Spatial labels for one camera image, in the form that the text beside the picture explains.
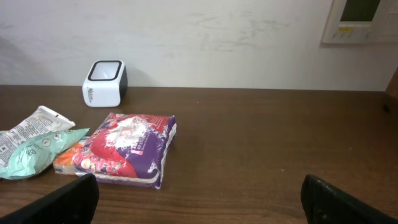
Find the crinkled plastic wrapper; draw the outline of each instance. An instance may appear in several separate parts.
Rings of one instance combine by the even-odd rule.
[[[73,156],[75,172],[92,173],[98,182],[159,189],[176,132],[174,116],[110,113]]]

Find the orange packet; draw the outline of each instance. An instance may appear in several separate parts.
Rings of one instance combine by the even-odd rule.
[[[54,160],[52,165],[57,174],[75,175],[75,166],[73,165],[72,157],[86,144],[89,138],[90,137],[82,137],[74,146],[67,149]]]

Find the snack bag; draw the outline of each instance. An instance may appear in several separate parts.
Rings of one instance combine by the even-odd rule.
[[[42,172],[55,156],[73,146],[88,132],[88,128],[57,131],[32,137],[11,154],[6,166],[0,166],[0,177],[23,179]]]
[[[52,165],[56,173],[75,175],[75,166],[73,165],[72,157],[86,144],[89,138],[82,137],[78,143],[67,149],[54,160]]]
[[[64,131],[75,123],[45,106],[39,106],[32,115],[11,130],[0,135],[0,166],[7,166],[11,154],[28,139],[54,131]]]
[[[159,189],[176,132],[174,116],[110,113],[73,156],[76,174],[93,173],[98,182]]]

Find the mint green packet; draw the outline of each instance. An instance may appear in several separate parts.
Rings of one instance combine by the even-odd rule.
[[[24,179],[42,172],[57,154],[72,147],[88,130],[57,131],[30,138],[12,153],[8,166],[0,167],[0,178]]]

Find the wall control panel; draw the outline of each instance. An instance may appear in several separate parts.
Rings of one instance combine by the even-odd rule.
[[[396,0],[334,0],[322,42],[326,44],[367,44],[398,40],[398,14],[391,12]]]

